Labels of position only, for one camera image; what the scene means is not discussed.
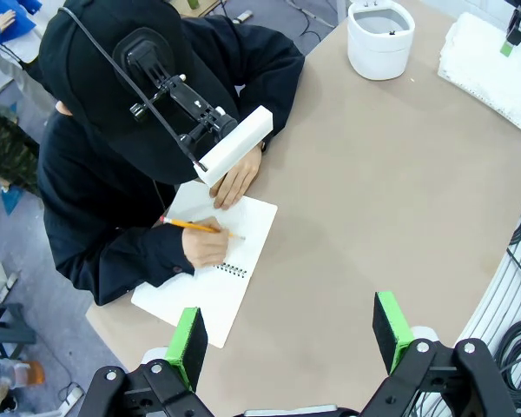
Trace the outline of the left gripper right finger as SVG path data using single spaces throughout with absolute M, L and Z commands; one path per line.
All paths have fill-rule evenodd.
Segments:
M 387 377 L 362 416 L 407 416 L 422 394 L 439 394 L 453 416 L 518 414 L 480 339 L 465 339 L 455 347 L 417 339 L 391 291 L 374 296 L 373 333 Z

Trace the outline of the finger of the green-tipped right gripper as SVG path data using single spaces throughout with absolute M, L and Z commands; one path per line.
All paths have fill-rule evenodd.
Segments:
M 513 48 L 519 44 L 521 44 L 521 16 L 514 16 L 508 24 L 505 43 L 500 52 L 504 56 L 509 56 Z

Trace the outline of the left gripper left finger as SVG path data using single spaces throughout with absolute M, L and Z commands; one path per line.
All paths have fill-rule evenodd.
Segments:
M 184 308 L 167 352 L 130 373 L 99 368 L 79 411 L 81 416 L 211 416 L 196 394 L 208 346 L 199 308 Z

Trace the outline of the person's left hand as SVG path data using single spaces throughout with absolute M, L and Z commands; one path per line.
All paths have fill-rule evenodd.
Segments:
M 229 209 L 244 196 L 259 172 L 261 158 L 261 147 L 255 146 L 210 189 L 216 209 Z

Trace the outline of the person's right hand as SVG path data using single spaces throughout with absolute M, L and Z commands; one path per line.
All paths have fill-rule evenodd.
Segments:
M 205 231 L 196 228 L 185 228 L 182 233 L 182 248 L 184 255 L 194 268 L 206 268 L 222 264 L 225 261 L 229 232 L 224 229 L 214 217 L 197 222 Z

